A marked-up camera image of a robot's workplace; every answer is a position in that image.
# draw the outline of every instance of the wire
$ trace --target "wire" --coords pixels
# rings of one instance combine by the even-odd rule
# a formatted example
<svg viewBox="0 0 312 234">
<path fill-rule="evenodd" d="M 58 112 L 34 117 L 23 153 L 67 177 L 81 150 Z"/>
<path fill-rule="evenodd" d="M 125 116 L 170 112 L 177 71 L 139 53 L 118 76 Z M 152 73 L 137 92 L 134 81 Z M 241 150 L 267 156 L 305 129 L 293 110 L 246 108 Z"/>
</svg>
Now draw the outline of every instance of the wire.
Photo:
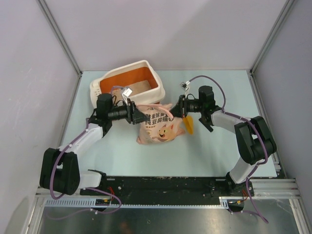
<svg viewBox="0 0 312 234">
<path fill-rule="evenodd" d="M 171 114 L 171 112 L 168 109 L 164 108 L 163 105 L 161 105 L 161 104 L 137 104 L 136 106 L 137 107 L 139 107 L 139 106 L 155 107 L 156 109 L 164 111 L 169 118 L 172 118 L 172 119 L 174 118 L 174 116 Z"/>
<path fill-rule="evenodd" d="M 245 190 L 242 190 L 242 192 L 243 192 L 243 196 L 244 196 L 244 200 L 243 201 L 246 201 L 248 199 L 248 194 L 245 192 Z"/>
<path fill-rule="evenodd" d="M 237 212 L 233 212 L 230 208 L 228 208 L 228 211 L 231 214 L 251 214 L 251 215 L 255 215 L 255 216 L 261 217 L 259 214 L 257 214 L 256 212 L 253 212 L 253 211 L 237 211 Z"/>
<path fill-rule="evenodd" d="M 189 98 L 189 95 L 192 95 L 192 96 L 193 96 L 193 98 L 195 99 L 195 97 L 194 97 L 194 95 L 193 95 L 193 94 L 188 94 L 188 95 L 186 96 L 186 98 Z"/>
<path fill-rule="evenodd" d="M 114 89 L 123 89 L 124 87 L 123 86 L 119 86 L 119 85 L 114 85 L 110 91 L 110 94 L 113 94 L 113 90 Z"/>
<path fill-rule="evenodd" d="M 64 147 L 64 149 L 60 152 L 59 156 L 57 157 L 57 159 L 56 159 L 56 161 L 54 163 L 54 166 L 53 166 L 52 172 L 51 172 L 50 185 L 49 185 L 50 195 L 51 195 L 51 197 L 54 200 L 58 200 L 58 199 L 62 198 L 65 195 L 65 194 L 61 194 L 60 196 L 55 196 L 54 191 L 53 191 L 54 177 L 55 177 L 55 173 L 56 173 L 59 161 L 62 158 L 62 156 L 64 155 L 64 153 L 66 152 L 66 150 L 68 150 L 71 147 L 72 144 L 74 144 L 76 141 L 78 141 L 87 132 L 88 128 L 89 128 L 89 118 L 86 118 L 86 128 L 74 140 L 72 140 L 68 145 L 66 145 Z M 112 211 L 109 211 L 109 212 L 96 211 L 96 214 L 97 213 L 100 213 L 100 214 L 111 214 L 111 213 L 116 212 L 117 210 L 120 209 L 122 203 L 121 203 L 121 200 L 117 196 L 115 196 L 115 194 L 110 194 L 110 193 L 107 193 L 105 191 L 102 191 L 102 190 L 99 190 L 99 189 L 96 189 L 96 188 L 85 188 L 85 189 L 92 190 L 92 191 L 95 191 L 95 192 L 98 192 L 98 193 L 102 193 L 102 194 L 105 194 L 105 195 L 109 195 L 109 196 L 115 198 L 119 202 L 119 206 L 116 209 L 114 209 Z M 53 220 L 61 220 L 61 219 L 68 218 L 68 217 L 71 217 L 73 215 L 76 215 L 76 214 L 78 214 L 80 212 L 83 212 L 83 211 L 86 211 L 86 210 L 89 210 L 89 209 L 79 210 L 77 212 L 74 212 L 72 214 L 69 214 L 69 215 L 67 215 L 65 217 L 61 217 L 61 218 L 52 218 L 52 217 L 49 217 L 49 218 L 53 219 Z"/>
<path fill-rule="evenodd" d="M 96 215 L 97 215 L 98 213 L 104 215 L 104 214 L 111 214 L 111 213 L 114 213 L 114 212 L 118 211 L 118 210 L 121 208 L 121 206 L 122 206 L 121 200 L 120 200 L 117 196 L 115 196 L 114 194 L 110 194 L 110 193 L 107 193 L 107 192 L 104 192 L 104 191 L 102 191 L 102 190 L 95 189 L 95 188 L 86 188 L 86 189 L 88 189 L 88 190 L 93 190 L 93 191 L 95 191 L 95 192 L 102 193 L 102 194 L 105 194 L 105 195 L 109 195 L 109 196 L 111 196 L 111 197 L 113 197 L 113 198 L 116 198 L 116 200 L 117 200 L 118 203 L 119 203 L 118 207 L 115 208 L 115 209 L 113 209 L 112 211 L 106 211 L 106 209 L 109 208 L 109 206 L 105 209 L 105 211 L 97 211 L 97 210 L 94 210 L 94 209 L 92 209 L 92 208 L 86 208 L 86 209 L 81 209 L 81 210 L 78 210 L 78 211 L 76 211 L 76 212 L 73 212 L 73 213 L 71 213 L 71 214 L 69 214 L 69 215 L 66 215 L 66 216 L 63 216 L 63 217 L 57 217 L 57 218 L 56 218 L 56 217 L 51 217 L 49 214 L 46 214 L 46 216 L 47 216 L 49 219 L 52 219 L 52 220 L 63 220 L 63 219 L 72 217 L 72 216 L 74 216 L 74 215 L 77 215 L 77 214 L 79 214 L 79 213 L 81 213 L 81 212 L 85 212 L 85 211 L 94 211 Z"/>
<path fill-rule="evenodd" d="M 111 194 L 115 195 L 114 190 L 112 187 L 108 187 L 109 191 L 111 191 Z"/>
<path fill-rule="evenodd" d="M 218 82 L 216 82 L 216 81 L 215 81 L 214 79 L 212 79 L 211 77 L 205 76 L 205 75 L 199 75 L 199 76 L 197 76 L 197 77 L 193 77 L 192 79 L 189 80 L 189 82 L 192 82 L 193 80 L 195 80 L 195 79 L 197 79 L 197 78 L 200 78 L 200 77 L 207 78 L 207 79 L 211 80 L 213 83 L 215 83 L 215 84 L 219 87 L 219 89 L 220 89 L 220 91 L 221 91 L 221 93 L 222 93 L 222 95 L 223 95 L 223 105 L 222 105 L 222 109 L 224 109 L 225 103 L 226 103 L 225 93 L 224 93 L 222 87 L 218 84 Z"/>
<path fill-rule="evenodd" d="M 248 184 L 249 184 L 249 179 L 250 179 L 250 177 L 254 174 L 254 172 L 257 170 L 258 166 L 259 166 L 259 165 L 263 165 L 263 164 L 265 164 L 265 163 L 268 162 L 268 152 L 267 152 L 267 150 L 266 150 L 266 148 L 265 148 L 264 142 L 263 142 L 263 140 L 262 140 L 262 138 L 261 138 L 259 132 L 258 132 L 257 129 L 255 128 L 255 126 L 254 126 L 248 119 L 246 119 L 246 118 L 244 118 L 244 117 L 241 117 L 241 116 L 238 116 L 238 115 L 236 115 L 236 114 L 230 113 L 230 112 L 226 112 L 226 111 L 224 110 L 225 104 L 226 104 L 225 93 L 224 93 L 222 87 L 218 84 L 218 82 L 216 82 L 216 81 L 215 81 L 214 79 L 212 79 L 211 77 L 205 76 L 205 75 L 199 75 L 199 76 L 193 77 L 192 79 L 189 80 L 189 82 L 192 82 L 193 80 L 195 80 L 195 79 L 197 79 L 197 78 L 200 78 L 200 77 L 207 78 L 207 79 L 211 80 L 212 82 L 214 82 L 214 83 L 219 87 L 219 89 L 220 89 L 220 91 L 221 91 L 221 93 L 222 93 L 222 95 L 223 95 L 223 105 L 222 105 L 221 111 L 222 111 L 225 115 L 229 115 L 229 116 L 232 116 L 232 117 L 234 117 L 234 118 L 237 118 L 237 119 L 240 119 L 240 120 L 243 120 L 243 121 L 247 122 L 247 123 L 251 126 L 251 128 L 252 128 L 253 131 L 254 131 L 254 133 L 255 133 L 255 134 L 257 135 L 257 137 L 258 137 L 258 140 L 259 140 L 260 145 L 261 145 L 261 147 L 262 147 L 262 149 L 263 149 L 263 152 L 264 152 L 264 158 L 265 158 L 265 159 L 264 159 L 263 162 L 259 162 L 259 163 L 257 163 L 257 164 L 255 165 L 255 167 L 254 167 L 253 170 L 249 173 L 249 175 L 247 176 L 246 181 L 245 181 L 245 185 L 246 185 L 246 190 L 247 190 L 248 196 L 249 196 L 250 201 L 252 202 L 253 207 L 254 207 L 254 209 L 256 210 L 257 213 L 255 213 L 255 212 L 253 212 L 253 211 L 244 211 L 244 213 L 250 213 L 250 214 L 253 214 L 253 215 L 255 214 L 255 215 L 259 216 L 265 223 L 269 223 L 268 220 L 261 214 L 261 212 L 260 212 L 259 209 L 257 208 L 257 206 L 256 206 L 256 204 L 255 204 L 255 202 L 254 202 L 254 200 L 253 200 L 253 198 L 252 198 L 252 196 L 251 196 L 251 194 L 250 194 L 250 191 L 249 191 L 249 189 L 248 189 L 248 187 L 249 187 L 249 185 L 248 185 Z"/>
<path fill-rule="evenodd" d="M 121 101 L 122 101 L 123 104 L 127 105 L 126 102 L 125 102 L 124 100 L 119 100 L 119 101 L 115 104 L 115 106 L 118 106 L 118 103 L 120 103 Z"/>
<path fill-rule="evenodd" d="M 62 158 L 62 156 L 64 155 L 65 151 L 68 150 L 70 148 L 71 145 L 73 145 L 76 141 L 78 141 L 87 131 L 88 127 L 89 127 L 89 122 L 88 122 L 88 118 L 86 119 L 86 128 L 83 130 L 82 133 L 80 133 L 75 139 L 73 139 L 68 145 L 66 145 L 64 147 L 64 149 L 60 152 L 60 154 L 58 155 L 54 166 L 52 168 L 52 172 L 51 172 L 51 178 L 50 178 L 50 195 L 54 200 L 58 200 L 60 198 L 62 198 L 65 194 L 61 194 L 60 196 L 55 196 L 54 191 L 53 191 L 53 185 L 54 185 L 54 177 L 55 177 L 55 173 L 57 170 L 57 166 L 59 164 L 60 159 Z"/>
<path fill-rule="evenodd" d="M 114 100 L 114 102 L 113 102 L 113 105 L 115 105 L 115 102 L 116 102 L 116 99 L 117 99 L 117 96 L 116 95 L 113 95 L 113 98 L 115 97 L 115 100 Z"/>
</svg>

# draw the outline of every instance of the white wall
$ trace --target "white wall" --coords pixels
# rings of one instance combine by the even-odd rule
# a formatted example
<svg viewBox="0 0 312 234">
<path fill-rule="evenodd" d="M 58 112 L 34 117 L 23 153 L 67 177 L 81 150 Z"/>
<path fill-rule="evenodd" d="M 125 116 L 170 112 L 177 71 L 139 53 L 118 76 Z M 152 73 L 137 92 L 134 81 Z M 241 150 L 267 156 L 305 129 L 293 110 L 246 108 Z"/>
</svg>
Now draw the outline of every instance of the white wall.
<svg viewBox="0 0 312 234">
<path fill-rule="evenodd" d="M 2 1 L 0 32 L 0 233 L 18 234 L 78 77 L 35 0 Z"/>
<path fill-rule="evenodd" d="M 249 69 L 286 0 L 47 0 L 81 70 Z"/>
<path fill-rule="evenodd" d="M 255 74 L 287 175 L 312 220 L 312 1 L 300 0 Z"/>
</svg>

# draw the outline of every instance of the pink bag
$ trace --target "pink bag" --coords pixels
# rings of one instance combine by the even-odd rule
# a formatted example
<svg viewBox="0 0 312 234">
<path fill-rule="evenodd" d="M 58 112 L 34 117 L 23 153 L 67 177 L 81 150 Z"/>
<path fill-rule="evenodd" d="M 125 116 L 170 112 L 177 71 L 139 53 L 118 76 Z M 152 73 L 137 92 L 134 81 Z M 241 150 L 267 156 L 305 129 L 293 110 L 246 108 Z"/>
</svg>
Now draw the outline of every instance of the pink bag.
<svg viewBox="0 0 312 234">
<path fill-rule="evenodd" d="M 180 127 L 181 118 L 173 117 L 170 113 L 172 104 L 167 105 L 137 105 L 137 108 L 150 117 L 149 121 L 140 125 L 139 144 L 162 143 L 175 139 L 185 131 Z"/>
</svg>

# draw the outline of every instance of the cat litter box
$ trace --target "cat litter box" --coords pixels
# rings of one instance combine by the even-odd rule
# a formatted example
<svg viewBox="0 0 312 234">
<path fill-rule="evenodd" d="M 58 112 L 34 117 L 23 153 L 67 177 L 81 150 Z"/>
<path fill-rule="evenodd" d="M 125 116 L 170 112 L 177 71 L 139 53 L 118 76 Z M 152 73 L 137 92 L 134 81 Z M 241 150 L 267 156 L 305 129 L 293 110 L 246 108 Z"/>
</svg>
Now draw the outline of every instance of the cat litter box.
<svg viewBox="0 0 312 234">
<path fill-rule="evenodd" d="M 128 86 L 133 89 L 129 98 L 137 104 L 154 104 L 165 97 L 159 75 L 146 60 L 113 69 L 92 81 L 90 97 L 94 108 L 97 107 L 98 96 L 102 93 L 110 93 L 114 86 Z"/>
</svg>

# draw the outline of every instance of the floor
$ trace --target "floor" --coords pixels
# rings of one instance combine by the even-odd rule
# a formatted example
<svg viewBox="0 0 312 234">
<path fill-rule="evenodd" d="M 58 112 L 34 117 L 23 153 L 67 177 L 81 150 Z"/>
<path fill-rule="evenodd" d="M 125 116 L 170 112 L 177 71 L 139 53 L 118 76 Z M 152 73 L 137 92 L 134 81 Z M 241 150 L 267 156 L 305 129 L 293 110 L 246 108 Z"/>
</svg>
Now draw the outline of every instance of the floor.
<svg viewBox="0 0 312 234">
<path fill-rule="evenodd" d="M 176 103 L 183 94 L 179 84 L 197 75 L 214 78 L 224 89 L 226 110 L 246 117 L 259 115 L 246 71 L 156 71 L 166 91 L 161 103 Z M 90 101 L 90 83 L 103 76 L 104 71 L 84 72 L 72 108 L 64 143 L 75 138 L 85 126 L 85 118 L 93 107 Z M 198 88 L 210 85 L 214 89 L 216 103 L 223 99 L 218 87 L 211 81 L 199 78 L 192 82 L 190 93 L 198 97 Z M 136 142 L 139 125 L 125 120 L 114 121 L 109 133 L 95 143 L 79 161 L 80 170 L 96 169 L 110 176 L 224 176 L 230 171 L 239 153 L 235 135 L 214 127 L 210 133 L 192 114 L 194 135 L 178 136 L 174 141 L 139 145 Z M 276 172 L 270 158 L 260 166 L 255 177 L 275 177 Z"/>
<path fill-rule="evenodd" d="M 298 234 L 297 225 L 285 200 L 256 200 L 268 219 L 249 214 L 231 215 L 225 209 L 140 209 L 122 208 L 116 213 L 95 215 L 82 212 L 71 218 L 53 221 L 46 217 L 63 217 L 81 208 L 46 207 L 39 234 Z M 245 202 L 244 210 L 253 210 Z"/>
</svg>

